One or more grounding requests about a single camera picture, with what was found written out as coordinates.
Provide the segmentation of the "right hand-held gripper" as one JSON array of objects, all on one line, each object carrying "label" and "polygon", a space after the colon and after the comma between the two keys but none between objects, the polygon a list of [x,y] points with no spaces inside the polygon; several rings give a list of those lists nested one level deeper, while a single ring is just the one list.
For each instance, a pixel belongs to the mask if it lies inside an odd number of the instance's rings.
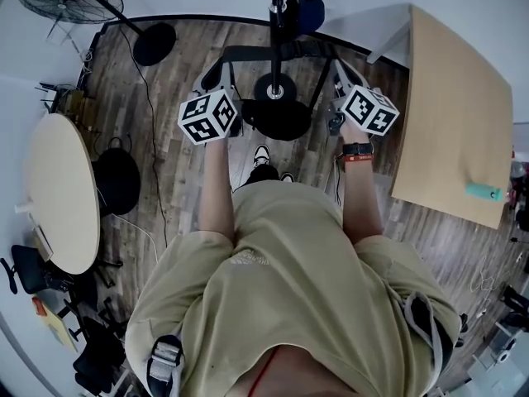
[{"label": "right hand-held gripper", "polygon": [[345,120],[351,120],[361,131],[384,136],[398,119],[399,110],[381,93],[369,88],[367,79],[344,60],[331,62],[335,98],[331,101],[328,131],[338,136]]}]

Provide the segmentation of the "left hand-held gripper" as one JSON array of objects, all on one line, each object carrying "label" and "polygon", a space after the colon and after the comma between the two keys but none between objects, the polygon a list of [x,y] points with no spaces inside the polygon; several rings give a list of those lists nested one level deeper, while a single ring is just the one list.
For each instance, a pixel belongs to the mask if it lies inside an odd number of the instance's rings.
[{"label": "left hand-held gripper", "polygon": [[180,104],[178,126],[193,144],[226,138],[239,117],[227,90],[235,90],[231,62],[217,60],[193,83],[194,93],[206,93]]}]

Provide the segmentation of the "black coat stand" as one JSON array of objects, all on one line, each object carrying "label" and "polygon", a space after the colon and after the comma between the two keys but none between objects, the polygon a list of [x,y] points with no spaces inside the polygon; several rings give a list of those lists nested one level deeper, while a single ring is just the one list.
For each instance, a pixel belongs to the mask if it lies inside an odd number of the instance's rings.
[{"label": "black coat stand", "polygon": [[262,76],[254,89],[255,99],[295,100],[297,88],[293,80],[282,73],[281,46],[288,42],[293,34],[287,26],[285,12],[288,10],[286,0],[271,0],[269,5],[270,48],[273,51],[271,72]]}]

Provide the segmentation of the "black bag with strap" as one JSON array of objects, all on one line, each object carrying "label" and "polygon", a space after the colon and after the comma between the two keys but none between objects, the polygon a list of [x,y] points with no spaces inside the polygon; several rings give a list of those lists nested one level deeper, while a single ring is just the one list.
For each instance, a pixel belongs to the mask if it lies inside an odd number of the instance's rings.
[{"label": "black bag with strap", "polygon": [[241,116],[245,123],[276,141],[294,141],[303,136],[311,126],[313,110],[330,73],[331,63],[338,59],[338,55],[333,45],[323,41],[294,40],[279,47],[232,45],[224,50],[221,57],[224,63],[271,61],[274,79],[283,76],[282,62],[305,57],[326,61],[310,103],[306,105],[296,98],[243,99]]}]

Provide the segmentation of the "person's left forearm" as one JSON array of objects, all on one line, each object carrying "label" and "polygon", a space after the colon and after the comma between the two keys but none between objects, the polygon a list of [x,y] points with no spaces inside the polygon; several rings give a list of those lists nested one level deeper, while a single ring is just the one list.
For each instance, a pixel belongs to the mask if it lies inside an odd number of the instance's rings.
[{"label": "person's left forearm", "polygon": [[205,146],[203,188],[198,228],[217,232],[235,241],[234,209],[228,162],[228,140],[210,141]]}]

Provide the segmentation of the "black wrist watch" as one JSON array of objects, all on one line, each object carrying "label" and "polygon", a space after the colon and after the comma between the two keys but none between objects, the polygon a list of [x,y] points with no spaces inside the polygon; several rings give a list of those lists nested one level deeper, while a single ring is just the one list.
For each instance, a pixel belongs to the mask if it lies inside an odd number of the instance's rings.
[{"label": "black wrist watch", "polygon": [[370,142],[366,143],[347,143],[342,146],[342,155],[347,156],[372,156],[374,148]]}]

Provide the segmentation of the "dark blue cap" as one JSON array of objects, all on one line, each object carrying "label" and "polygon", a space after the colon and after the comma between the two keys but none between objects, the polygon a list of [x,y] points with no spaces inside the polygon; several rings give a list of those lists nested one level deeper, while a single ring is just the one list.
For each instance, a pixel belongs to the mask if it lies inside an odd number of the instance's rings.
[{"label": "dark blue cap", "polygon": [[322,0],[287,0],[284,34],[288,40],[315,32],[325,21]]}]

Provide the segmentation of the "black shorts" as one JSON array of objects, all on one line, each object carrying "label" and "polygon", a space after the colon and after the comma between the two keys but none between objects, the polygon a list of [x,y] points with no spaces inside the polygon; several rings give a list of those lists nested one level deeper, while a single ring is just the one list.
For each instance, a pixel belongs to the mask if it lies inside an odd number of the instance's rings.
[{"label": "black shorts", "polygon": [[235,193],[238,189],[242,188],[243,186],[266,180],[279,180],[279,172],[272,165],[258,165],[250,172],[247,181],[241,186],[235,188],[233,190],[233,193]]}]

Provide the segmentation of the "black round bag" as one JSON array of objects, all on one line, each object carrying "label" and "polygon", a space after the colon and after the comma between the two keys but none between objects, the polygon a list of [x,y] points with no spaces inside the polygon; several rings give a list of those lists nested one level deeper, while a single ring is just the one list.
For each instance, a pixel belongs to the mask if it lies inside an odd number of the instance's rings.
[{"label": "black round bag", "polygon": [[129,213],[137,205],[141,191],[141,175],[131,147],[126,150],[121,142],[113,141],[92,161],[101,218]]}]

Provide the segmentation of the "cardboard box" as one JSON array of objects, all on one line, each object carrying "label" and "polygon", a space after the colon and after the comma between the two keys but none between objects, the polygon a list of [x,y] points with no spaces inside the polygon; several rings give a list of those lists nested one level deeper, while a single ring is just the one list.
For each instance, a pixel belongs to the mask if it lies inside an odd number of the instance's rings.
[{"label": "cardboard box", "polygon": [[93,118],[95,102],[83,90],[62,88],[57,92],[53,112],[80,122]]}]

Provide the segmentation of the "black router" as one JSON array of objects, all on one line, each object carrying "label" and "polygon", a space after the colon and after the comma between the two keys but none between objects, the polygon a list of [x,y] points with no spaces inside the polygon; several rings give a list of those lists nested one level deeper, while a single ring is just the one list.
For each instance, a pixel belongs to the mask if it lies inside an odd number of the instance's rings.
[{"label": "black router", "polygon": [[39,82],[36,88],[43,93],[41,102],[44,104],[46,111],[55,112],[58,102],[57,87],[53,84]]}]

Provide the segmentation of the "round wooden table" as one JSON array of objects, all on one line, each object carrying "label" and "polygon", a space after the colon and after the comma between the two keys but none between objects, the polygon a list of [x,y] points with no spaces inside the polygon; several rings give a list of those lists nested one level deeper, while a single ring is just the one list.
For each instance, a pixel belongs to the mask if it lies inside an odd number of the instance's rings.
[{"label": "round wooden table", "polygon": [[29,214],[50,261],[70,274],[84,273],[98,253],[98,191],[83,138],[66,116],[47,114],[38,122],[24,175]]}]

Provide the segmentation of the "book on round table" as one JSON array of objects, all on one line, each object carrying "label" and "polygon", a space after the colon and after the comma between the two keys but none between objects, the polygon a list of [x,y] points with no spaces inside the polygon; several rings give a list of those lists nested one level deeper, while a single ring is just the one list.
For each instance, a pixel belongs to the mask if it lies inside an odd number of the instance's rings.
[{"label": "book on round table", "polygon": [[44,261],[49,261],[54,252],[41,228],[40,225],[34,225],[32,228],[32,236],[38,252]]}]

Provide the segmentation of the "yellow sheet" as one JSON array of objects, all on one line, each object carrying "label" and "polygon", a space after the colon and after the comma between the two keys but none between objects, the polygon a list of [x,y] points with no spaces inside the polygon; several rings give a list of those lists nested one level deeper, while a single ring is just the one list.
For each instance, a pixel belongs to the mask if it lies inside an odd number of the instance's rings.
[{"label": "yellow sheet", "polygon": [[78,349],[74,344],[69,329],[64,323],[64,317],[71,312],[69,302],[64,301],[64,306],[59,311],[51,309],[44,300],[36,296],[31,296],[31,301],[36,311],[37,317],[43,322],[43,324],[50,330],[57,342],[62,344],[64,347],[69,348],[75,353],[78,353]]}]

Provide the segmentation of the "white frame with black device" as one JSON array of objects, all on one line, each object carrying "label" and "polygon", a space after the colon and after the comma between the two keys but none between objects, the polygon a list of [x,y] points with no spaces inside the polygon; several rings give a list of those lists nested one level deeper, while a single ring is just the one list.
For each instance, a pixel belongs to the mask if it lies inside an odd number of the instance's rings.
[{"label": "white frame with black device", "polygon": [[514,396],[529,380],[529,332],[498,332],[468,374],[485,395]]}]

